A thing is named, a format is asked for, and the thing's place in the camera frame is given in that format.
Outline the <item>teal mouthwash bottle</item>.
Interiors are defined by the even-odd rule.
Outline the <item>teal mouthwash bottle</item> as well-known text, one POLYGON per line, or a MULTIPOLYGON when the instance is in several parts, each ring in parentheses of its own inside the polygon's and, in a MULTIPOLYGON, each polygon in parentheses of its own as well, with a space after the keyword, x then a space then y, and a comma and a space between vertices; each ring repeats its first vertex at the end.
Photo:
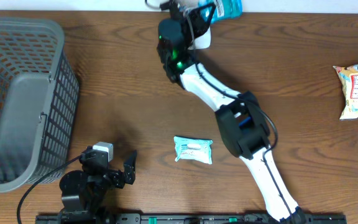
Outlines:
POLYGON ((233 19, 242 15, 241 0, 199 0, 198 7, 205 6, 209 3, 214 3, 216 6, 211 19, 212 24, 217 21, 233 19))

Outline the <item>teal wet wipes pack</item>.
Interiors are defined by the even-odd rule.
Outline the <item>teal wet wipes pack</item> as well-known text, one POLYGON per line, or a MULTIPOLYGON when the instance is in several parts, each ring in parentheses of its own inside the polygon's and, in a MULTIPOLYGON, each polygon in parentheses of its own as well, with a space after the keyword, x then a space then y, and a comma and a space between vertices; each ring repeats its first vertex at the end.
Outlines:
POLYGON ((192 139, 175 136, 173 138, 175 143, 176 158, 175 162, 179 160, 194 160, 204 164, 212 164, 212 149, 211 139, 192 139))

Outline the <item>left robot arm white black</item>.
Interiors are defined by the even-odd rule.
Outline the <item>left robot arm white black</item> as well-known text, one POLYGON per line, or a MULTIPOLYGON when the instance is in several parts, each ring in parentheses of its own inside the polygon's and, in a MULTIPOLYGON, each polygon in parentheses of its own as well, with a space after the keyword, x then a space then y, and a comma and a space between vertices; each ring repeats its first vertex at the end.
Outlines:
POLYGON ((135 182, 137 152, 124 161, 124 170, 109 168, 109 151, 89 146, 79 156, 81 170, 65 174, 60 180, 63 209, 58 215, 62 224, 111 224, 116 215, 102 206, 108 190, 122 189, 135 182))

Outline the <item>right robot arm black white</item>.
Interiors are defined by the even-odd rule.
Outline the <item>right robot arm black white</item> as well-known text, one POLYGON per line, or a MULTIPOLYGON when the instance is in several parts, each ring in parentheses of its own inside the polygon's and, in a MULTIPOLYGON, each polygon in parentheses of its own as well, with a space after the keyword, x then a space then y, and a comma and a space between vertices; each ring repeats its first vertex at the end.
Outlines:
POLYGON ((196 95, 215 114, 227 150, 249 169, 265 202, 267 213, 278 223, 306 223, 306 215, 286 188, 273 159, 278 131, 249 91, 239 93, 212 76, 196 57, 196 39, 205 35, 215 11, 211 2, 183 10, 176 1, 159 5, 170 17, 158 25, 157 52, 168 79, 196 95))

